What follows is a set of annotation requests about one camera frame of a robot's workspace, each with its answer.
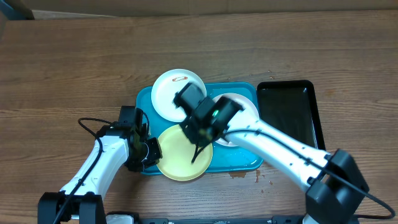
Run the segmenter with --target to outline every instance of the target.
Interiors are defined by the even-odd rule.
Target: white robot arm
[[[119,136],[103,136],[100,139],[103,144],[102,155],[94,169],[90,174],[88,174],[86,180],[76,191],[75,195],[85,195],[87,192],[93,192],[96,195],[101,195],[102,200],[104,200],[106,191],[108,190],[109,185],[111,185],[113,177],[129,157],[129,144],[127,139],[122,139]],[[74,178],[61,188],[61,191],[65,191],[66,195],[70,194],[79,179],[83,177],[89,166],[94,162],[99,150],[100,145],[96,140],[94,148],[85,163]]]
[[[275,137],[280,142],[288,145],[303,156],[312,158],[312,161],[321,167],[325,167],[328,163],[325,156],[330,155],[330,153],[296,141],[262,120],[255,118],[248,110],[238,111],[228,123],[228,126],[228,132],[244,129],[261,130],[261,132]],[[321,171],[316,167],[309,166],[303,159],[265,136],[255,133],[241,132],[231,133],[225,138],[234,144],[257,154],[264,159],[264,161],[285,173],[304,192],[310,187],[308,179],[310,177],[317,178],[321,173]]]

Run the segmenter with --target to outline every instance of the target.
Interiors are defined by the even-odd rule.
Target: wood grain
[[[2,36],[2,32],[4,30],[4,26],[6,25],[6,21],[8,21],[8,18],[4,15],[2,11],[0,11],[0,37]]]
[[[397,21],[398,11],[357,11],[7,22],[1,222],[35,223],[40,196],[80,168],[93,138],[79,117],[117,119],[121,105],[134,105],[142,88],[173,68],[205,82],[310,80],[326,148],[352,153],[371,193],[397,209]],[[259,171],[180,183],[123,167],[104,206],[169,218],[305,212],[304,194],[284,174],[267,163]],[[386,212],[364,200],[358,213]]]
[[[177,16],[265,12],[398,9],[396,0],[7,0],[32,10],[110,16]]]

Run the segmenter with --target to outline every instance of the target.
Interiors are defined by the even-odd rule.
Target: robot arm
[[[329,156],[330,153],[315,149],[294,140],[262,120],[258,120],[247,110],[238,111],[228,123],[228,126],[228,131],[244,129],[261,130],[263,133],[267,133],[275,137],[280,142],[283,142],[305,157],[312,158],[312,161],[321,167],[325,167],[328,163],[325,158]],[[304,192],[306,192],[310,187],[308,179],[310,177],[316,179],[321,174],[319,169],[314,166],[309,166],[304,160],[265,136],[256,135],[255,133],[241,132],[231,133],[225,138],[234,144],[257,154],[269,164],[281,170]]]
[[[93,192],[96,195],[101,195],[102,200],[104,200],[106,191],[109,185],[111,185],[113,177],[129,157],[129,144],[127,139],[122,139],[119,136],[103,136],[100,139],[103,144],[103,153],[94,169],[76,191],[75,195],[85,195],[87,192]],[[79,179],[83,177],[89,166],[92,165],[98,155],[99,149],[100,145],[98,141],[95,141],[94,148],[85,163],[74,178],[62,187],[61,191],[65,191],[66,195],[70,194]]]
[[[180,127],[191,143],[205,147],[225,138],[287,174],[305,192],[307,216],[303,223],[347,223],[364,198],[364,194],[336,178],[323,181],[325,173],[321,169],[337,174],[363,192],[369,191],[347,152],[337,150],[330,155],[302,144],[258,120],[233,100],[221,97],[214,103],[197,86],[188,83],[176,94],[174,103],[187,114]]]
[[[147,139],[149,127],[142,124],[143,114],[134,106],[122,106],[119,121],[103,126],[96,133],[102,142],[99,158],[100,144],[96,140],[91,154],[74,178],[61,191],[46,192],[40,198],[38,223],[51,224],[56,217],[62,222],[72,218],[79,219],[81,223],[105,223],[103,200],[118,169],[124,164],[130,171],[140,172],[158,163],[162,157],[157,139]],[[95,161],[93,169],[88,172]],[[115,220],[132,223],[133,217],[110,215],[106,219],[109,223]]]

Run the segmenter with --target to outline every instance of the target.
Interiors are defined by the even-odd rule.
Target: blue tray
[[[207,83],[205,86],[207,95],[210,98],[214,98],[223,93],[237,93],[251,100],[258,109],[256,89],[249,83]],[[178,123],[167,121],[157,114],[150,100],[151,91],[151,86],[142,89],[137,95],[136,106],[148,115],[151,136],[159,137],[167,128]],[[261,164],[262,159],[259,156],[241,147],[226,147],[213,142],[213,159],[206,172],[255,170]],[[142,173],[147,175],[162,174],[157,166],[147,168]]]

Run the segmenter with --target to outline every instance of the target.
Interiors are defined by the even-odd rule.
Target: black mount
[[[339,175],[357,188],[369,192],[369,187],[351,155],[339,149],[327,159],[328,164],[325,167],[327,170]],[[305,194],[305,206],[307,213],[318,223],[349,222],[364,198],[363,194],[332,177],[329,177],[326,182],[321,179],[310,179],[308,183],[311,187]]]
[[[66,199],[65,192],[46,192],[39,200],[37,208],[37,223],[51,224],[59,208]],[[67,222],[72,215],[79,215],[80,223],[106,224],[104,205],[100,195],[88,192],[86,195],[72,196],[70,206],[61,217],[61,222]]]
[[[122,106],[119,120],[104,125],[98,132],[99,137],[120,136],[129,140],[129,157],[124,165],[129,171],[142,172],[154,166],[162,158],[159,142],[156,138],[147,139],[147,124],[142,124],[144,112],[135,106]]]

